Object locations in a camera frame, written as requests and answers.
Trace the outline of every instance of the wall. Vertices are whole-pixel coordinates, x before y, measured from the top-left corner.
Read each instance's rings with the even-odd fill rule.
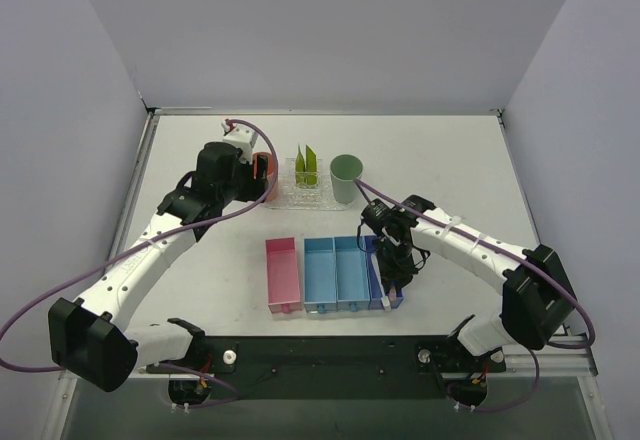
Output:
[[[637,438],[640,351],[640,0],[567,0],[506,110],[543,241],[599,333],[616,438]]]
[[[0,25],[4,323],[105,259],[146,113],[88,0],[0,0]],[[16,324],[0,355],[51,365],[47,308]],[[0,437],[39,438],[55,383],[0,370]]]
[[[148,105],[487,113],[564,0],[90,0]]]

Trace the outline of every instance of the table top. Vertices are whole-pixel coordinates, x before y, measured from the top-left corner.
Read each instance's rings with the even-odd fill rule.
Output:
[[[164,195],[195,167],[206,142],[222,137],[220,115],[160,116],[127,245],[143,231]],[[415,193],[505,242],[536,239],[501,127],[494,116],[245,115],[274,143],[280,164],[309,144],[325,165],[351,153],[363,180],[393,198]],[[256,151],[267,150],[259,140]],[[225,213],[244,206],[234,202]],[[348,210],[271,210],[259,206],[215,225],[180,257],[136,311],[131,326],[180,317],[209,335],[437,335],[472,313],[500,305],[483,281],[432,256],[392,312],[271,314],[265,240],[295,237],[300,275],[303,239],[355,235],[365,201]]]

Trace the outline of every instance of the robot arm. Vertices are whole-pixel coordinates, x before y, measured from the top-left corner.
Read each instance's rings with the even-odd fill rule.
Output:
[[[479,357],[515,343],[532,350],[542,349],[573,307],[515,258],[550,274],[575,297],[558,255],[544,245],[531,251],[489,237],[416,195],[402,204],[426,213],[436,223],[403,208],[391,209],[379,199],[373,200],[362,212],[363,222],[378,237],[376,254],[385,292],[393,287],[403,288],[417,273],[413,249],[437,253],[481,278],[502,295],[501,308],[467,318],[452,333],[467,352]],[[512,256],[496,253],[491,245],[499,246]]]
[[[127,327],[164,272],[202,238],[209,225],[166,238],[163,233],[217,218],[231,201],[255,201],[265,192],[267,158],[258,156],[254,164],[252,156],[256,133],[241,126],[225,131],[224,141],[206,144],[196,169],[158,206],[134,243],[147,246],[116,263],[73,302],[60,298],[51,307],[51,351],[58,365],[112,391],[135,367],[184,358],[194,347],[194,338],[204,336],[180,319]]]

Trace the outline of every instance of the pink bin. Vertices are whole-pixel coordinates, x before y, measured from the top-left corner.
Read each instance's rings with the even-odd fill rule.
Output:
[[[302,310],[295,240],[275,238],[266,243],[269,310],[271,313]]]

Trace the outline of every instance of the plastic cup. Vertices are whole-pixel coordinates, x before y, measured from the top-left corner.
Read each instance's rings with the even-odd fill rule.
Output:
[[[362,177],[364,166],[358,157],[339,155],[331,161],[331,185],[336,202],[348,204],[358,195],[358,187],[354,180]]]
[[[254,165],[256,166],[257,164],[255,162],[258,158],[258,155],[265,155],[269,159],[269,163],[267,164],[267,180],[269,180],[269,183],[271,183],[273,180],[273,175],[275,174],[275,168],[276,168],[273,163],[273,156],[269,152],[254,153],[253,162],[254,162]],[[271,202],[276,198],[278,198],[278,182],[276,182],[276,184],[273,186],[273,190],[271,190],[271,193],[267,195],[267,199],[265,200],[265,202]]]

